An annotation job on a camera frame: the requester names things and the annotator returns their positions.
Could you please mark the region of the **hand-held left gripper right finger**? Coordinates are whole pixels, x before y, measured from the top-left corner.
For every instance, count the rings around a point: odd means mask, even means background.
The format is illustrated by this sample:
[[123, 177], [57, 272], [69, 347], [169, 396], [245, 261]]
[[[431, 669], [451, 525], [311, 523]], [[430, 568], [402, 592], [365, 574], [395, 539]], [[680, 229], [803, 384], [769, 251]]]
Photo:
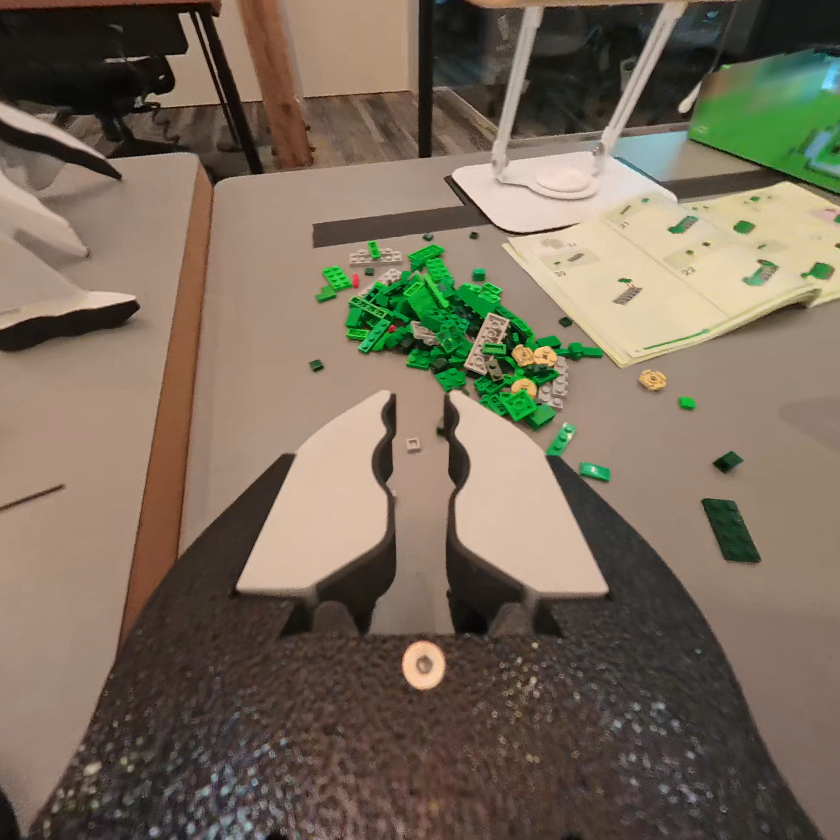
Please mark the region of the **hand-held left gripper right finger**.
[[484, 632], [513, 607], [531, 626], [563, 601], [605, 599], [609, 586], [548, 456], [465, 393], [445, 398], [446, 575], [457, 634]]

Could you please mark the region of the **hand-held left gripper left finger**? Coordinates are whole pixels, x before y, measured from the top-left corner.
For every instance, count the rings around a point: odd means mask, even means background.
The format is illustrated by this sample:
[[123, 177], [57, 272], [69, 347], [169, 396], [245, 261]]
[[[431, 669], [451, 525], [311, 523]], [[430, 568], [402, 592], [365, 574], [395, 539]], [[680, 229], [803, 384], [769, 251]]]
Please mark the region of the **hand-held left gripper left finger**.
[[250, 551], [238, 595], [279, 597], [313, 614], [341, 604], [365, 634], [396, 577], [396, 394], [378, 391], [322, 426], [290, 467]]

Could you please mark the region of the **pile of green building bricks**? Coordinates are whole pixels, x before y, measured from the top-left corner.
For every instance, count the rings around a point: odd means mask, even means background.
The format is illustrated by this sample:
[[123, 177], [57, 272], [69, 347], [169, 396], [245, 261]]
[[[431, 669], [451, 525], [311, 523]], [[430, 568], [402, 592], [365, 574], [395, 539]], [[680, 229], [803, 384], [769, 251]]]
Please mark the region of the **pile of green building bricks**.
[[[446, 393], [473, 392], [478, 403], [501, 418], [532, 430], [550, 425], [568, 393], [568, 363], [601, 359], [603, 350], [556, 335], [539, 338], [502, 302], [502, 289], [482, 268], [457, 282], [447, 267], [445, 248], [431, 234], [405, 257], [371, 240], [350, 252], [345, 265], [322, 269], [314, 295], [319, 305], [346, 297], [345, 337], [362, 354], [394, 352], [406, 368], [430, 373]], [[520, 368], [510, 357], [518, 344], [549, 346], [558, 354], [552, 368]], [[539, 390], [510, 394], [527, 377]]]

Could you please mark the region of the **pale green instruction booklet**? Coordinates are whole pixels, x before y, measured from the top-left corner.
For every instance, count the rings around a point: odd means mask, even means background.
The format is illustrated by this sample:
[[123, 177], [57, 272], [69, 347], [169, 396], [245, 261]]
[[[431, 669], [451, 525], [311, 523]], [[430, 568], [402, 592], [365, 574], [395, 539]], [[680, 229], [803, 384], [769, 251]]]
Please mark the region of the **pale green instruction booklet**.
[[684, 203], [650, 192], [504, 249], [626, 368], [837, 300], [838, 212], [792, 182]]

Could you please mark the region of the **grey desk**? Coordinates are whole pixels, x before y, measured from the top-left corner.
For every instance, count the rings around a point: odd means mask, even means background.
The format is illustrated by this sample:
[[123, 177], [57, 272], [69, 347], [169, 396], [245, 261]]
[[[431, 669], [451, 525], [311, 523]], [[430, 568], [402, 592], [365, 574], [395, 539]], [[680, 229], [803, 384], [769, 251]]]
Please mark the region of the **grey desk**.
[[[182, 548], [277, 457], [373, 392], [397, 395], [397, 573], [373, 627], [451, 629], [445, 599], [444, 393], [345, 338], [346, 297], [318, 304], [315, 224], [461, 208], [445, 178], [488, 153], [250, 175], [215, 188]], [[612, 471], [596, 491], [679, 577], [724, 648], [797, 800], [838, 838], [838, 301], [777, 311], [652, 363], [573, 362], [565, 458]], [[661, 392], [637, 381], [667, 377]], [[680, 396], [697, 408], [682, 411]], [[409, 455], [406, 439], [423, 451]], [[743, 463], [722, 474], [730, 450]], [[723, 559], [703, 498], [735, 501], [761, 556]]]

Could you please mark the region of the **dark green long plate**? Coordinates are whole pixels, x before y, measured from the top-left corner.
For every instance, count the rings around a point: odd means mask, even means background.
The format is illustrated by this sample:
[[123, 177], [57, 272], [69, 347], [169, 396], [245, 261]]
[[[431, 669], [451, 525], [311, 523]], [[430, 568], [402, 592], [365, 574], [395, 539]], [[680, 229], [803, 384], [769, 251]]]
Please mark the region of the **dark green long plate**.
[[730, 563], [758, 564], [761, 556], [734, 500], [700, 501], [723, 559]]

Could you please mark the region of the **grey table brown edge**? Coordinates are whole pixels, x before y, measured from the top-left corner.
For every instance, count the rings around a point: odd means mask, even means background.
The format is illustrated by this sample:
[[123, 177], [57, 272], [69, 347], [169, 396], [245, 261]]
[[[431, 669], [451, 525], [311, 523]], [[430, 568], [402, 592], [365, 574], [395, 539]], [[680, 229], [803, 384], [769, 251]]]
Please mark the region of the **grey table brown edge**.
[[2, 792], [23, 836], [87, 731], [119, 648], [179, 552], [213, 187], [194, 154], [75, 168], [48, 190], [91, 256], [80, 287], [135, 296], [116, 329], [2, 353]]

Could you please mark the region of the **thin black rod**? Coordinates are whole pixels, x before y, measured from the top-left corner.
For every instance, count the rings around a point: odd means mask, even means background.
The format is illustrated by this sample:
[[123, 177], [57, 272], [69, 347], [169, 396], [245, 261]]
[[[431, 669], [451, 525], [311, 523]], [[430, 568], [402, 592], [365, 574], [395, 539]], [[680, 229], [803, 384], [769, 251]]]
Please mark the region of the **thin black rod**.
[[45, 489], [42, 489], [42, 490], [38, 490], [36, 492], [29, 493], [26, 496], [23, 496], [23, 497], [14, 499], [14, 500], [10, 500], [10, 501], [7, 501], [7, 502], [1, 504], [0, 511], [1, 512], [6, 512], [6, 511], [13, 510], [13, 509], [18, 508], [20, 506], [28, 504], [29, 502], [36, 501], [37, 499], [40, 499], [40, 498], [43, 498], [43, 497], [48, 497], [52, 494], [63, 491], [65, 488], [66, 488], [66, 485], [64, 483], [61, 483], [61, 484], [51, 486], [51, 487], [48, 487], [48, 488], [45, 488]]

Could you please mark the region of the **loose grey finger part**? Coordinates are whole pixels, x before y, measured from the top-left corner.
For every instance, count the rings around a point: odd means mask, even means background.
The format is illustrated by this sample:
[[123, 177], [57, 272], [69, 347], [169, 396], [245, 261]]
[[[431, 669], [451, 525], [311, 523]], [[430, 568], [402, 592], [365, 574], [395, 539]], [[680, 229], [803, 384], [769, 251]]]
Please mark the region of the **loose grey finger part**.
[[15, 240], [1, 239], [1, 351], [121, 327], [140, 310], [136, 297], [86, 290]]

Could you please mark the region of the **spare black grey gripper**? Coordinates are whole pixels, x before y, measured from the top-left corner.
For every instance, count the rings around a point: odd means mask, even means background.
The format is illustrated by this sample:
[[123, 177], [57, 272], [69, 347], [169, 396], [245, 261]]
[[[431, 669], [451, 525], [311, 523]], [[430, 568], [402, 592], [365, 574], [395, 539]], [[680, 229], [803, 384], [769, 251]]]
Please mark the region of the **spare black grey gripper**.
[[2, 233], [25, 235], [70, 256], [90, 253], [63, 216], [42, 203], [40, 194], [65, 165], [121, 181], [123, 174], [100, 152], [33, 114], [1, 104]]

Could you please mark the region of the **brown top office table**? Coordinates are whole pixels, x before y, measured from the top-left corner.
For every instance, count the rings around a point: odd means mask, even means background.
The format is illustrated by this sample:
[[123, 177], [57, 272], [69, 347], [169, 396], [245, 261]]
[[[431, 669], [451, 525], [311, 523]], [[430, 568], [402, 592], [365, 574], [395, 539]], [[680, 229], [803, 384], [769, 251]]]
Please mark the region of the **brown top office table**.
[[[215, 25], [215, 19], [221, 12], [221, 2], [2, 2], [2, 12], [120, 6], [163, 7], [177, 12], [180, 15], [180, 19], [182, 15], [186, 15], [191, 19], [192, 26], [196, 32], [198, 45], [203, 53], [205, 65], [219, 99], [219, 104], [227, 122], [232, 141], [234, 142], [234, 147], [243, 153], [250, 174], [262, 174], [264, 167], [245, 116], [244, 104], [239, 96], [233, 72], [228, 64], [224, 47]], [[160, 106], [152, 112], [161, 110], [161, 105], [153, 102], [152, 97], [150, 98], [150, 103]], [[136, 154], [162, 154], [169, 151], [187, 150], [185, 146], [180, 145], [177, 141], [164, 142], [139, 139], [138, 141], [143, 141], [144, 145], [139, 145], [138, 143], [132, 143], [130, 145], [112, 143], [114, 144], [114, 155], [117, 157], [128, 157]]]

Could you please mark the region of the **black pole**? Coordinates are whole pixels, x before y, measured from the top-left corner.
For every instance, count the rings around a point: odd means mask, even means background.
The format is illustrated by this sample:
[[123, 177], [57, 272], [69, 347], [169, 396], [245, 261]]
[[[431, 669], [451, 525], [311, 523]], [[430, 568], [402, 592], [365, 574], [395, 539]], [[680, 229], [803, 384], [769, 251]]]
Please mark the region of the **black pole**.
[[432, 156], [434, 127], [434, 1], [417, 2], [417, 155]]

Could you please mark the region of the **green toy box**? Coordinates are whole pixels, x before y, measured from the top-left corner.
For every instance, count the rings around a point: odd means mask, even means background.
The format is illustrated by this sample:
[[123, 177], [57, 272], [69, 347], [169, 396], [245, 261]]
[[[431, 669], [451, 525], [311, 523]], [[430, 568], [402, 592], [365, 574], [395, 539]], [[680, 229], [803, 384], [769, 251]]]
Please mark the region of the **green toy box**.
[[838, 49], [780, 54], [709, 74], [688, 138], [838, 194]]

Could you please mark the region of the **black office chair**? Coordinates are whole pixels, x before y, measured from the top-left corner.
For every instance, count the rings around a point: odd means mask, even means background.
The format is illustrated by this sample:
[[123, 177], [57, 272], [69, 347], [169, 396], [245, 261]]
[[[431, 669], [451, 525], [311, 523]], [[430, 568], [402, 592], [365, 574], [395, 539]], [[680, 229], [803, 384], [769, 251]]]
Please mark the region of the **black office chair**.
[[114, 144], [144, 145], [126, 123], [175, 87], [170, 58], [188, 50], [163, 7], [17, 10], [1, 14], [2, 99], [21, 109], [99, 121]]

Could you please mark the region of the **wooden post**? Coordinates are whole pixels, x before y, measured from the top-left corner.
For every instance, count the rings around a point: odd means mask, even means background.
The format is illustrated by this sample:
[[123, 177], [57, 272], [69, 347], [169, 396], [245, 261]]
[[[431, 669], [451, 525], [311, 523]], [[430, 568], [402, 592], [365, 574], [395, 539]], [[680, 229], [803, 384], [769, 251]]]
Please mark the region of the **wooden post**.
[[266, 111], [276, 166], [280, 170], [309, 167], [312, 147], [301, 113], [280, 2], [238, 1], [237, 6]]

